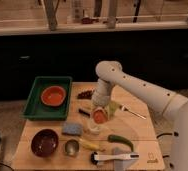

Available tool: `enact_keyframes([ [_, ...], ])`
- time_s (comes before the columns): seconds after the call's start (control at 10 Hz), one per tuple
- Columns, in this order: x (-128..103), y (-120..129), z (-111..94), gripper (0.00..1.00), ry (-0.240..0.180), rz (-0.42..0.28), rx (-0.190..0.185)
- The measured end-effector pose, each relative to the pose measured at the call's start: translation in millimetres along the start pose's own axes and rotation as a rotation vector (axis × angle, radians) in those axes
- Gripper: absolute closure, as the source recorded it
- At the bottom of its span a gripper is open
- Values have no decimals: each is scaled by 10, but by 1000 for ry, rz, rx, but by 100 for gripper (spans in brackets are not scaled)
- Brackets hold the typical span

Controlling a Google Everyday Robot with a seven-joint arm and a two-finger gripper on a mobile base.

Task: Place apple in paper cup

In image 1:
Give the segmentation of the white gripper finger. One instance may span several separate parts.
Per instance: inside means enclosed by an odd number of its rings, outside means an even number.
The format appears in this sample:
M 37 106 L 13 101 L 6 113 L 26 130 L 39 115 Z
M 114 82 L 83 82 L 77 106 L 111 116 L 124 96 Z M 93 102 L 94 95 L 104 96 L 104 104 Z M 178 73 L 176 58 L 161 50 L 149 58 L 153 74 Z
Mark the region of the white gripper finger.
M 94 104 L 91 106 L 91 113 L 90 113 L 90 117 L 91 117 L 91 118 L 93 118 L 94 113 L 95 113 L 95 111 L 97 110 L 97 108 L 98 108 L 98 106 L 96 106 L 96 105 L 94 105 Z
M 107 119 L 110 119 L 110 116 L 111 116 L 110 115 L 110 108 L 108 106 L 106 106 L 106 107 L 103 107 L 103 110 L 104 110 L 104 113 L 105 113 Z

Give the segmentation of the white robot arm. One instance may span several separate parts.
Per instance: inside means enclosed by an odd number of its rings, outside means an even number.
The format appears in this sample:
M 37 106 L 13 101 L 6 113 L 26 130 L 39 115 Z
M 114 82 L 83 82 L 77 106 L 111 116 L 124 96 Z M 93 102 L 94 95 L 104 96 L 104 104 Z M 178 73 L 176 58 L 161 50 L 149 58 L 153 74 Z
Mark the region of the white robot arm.
M 172 171 L 188 171 L 188 97 L 124 73 L 118 61 L 101 61 L 95 71 L 98 82 L 92 95 L 93 104 L 107 106 L 113 87 L 118 85 L 172 120 L 174 138 L 169 163 Z

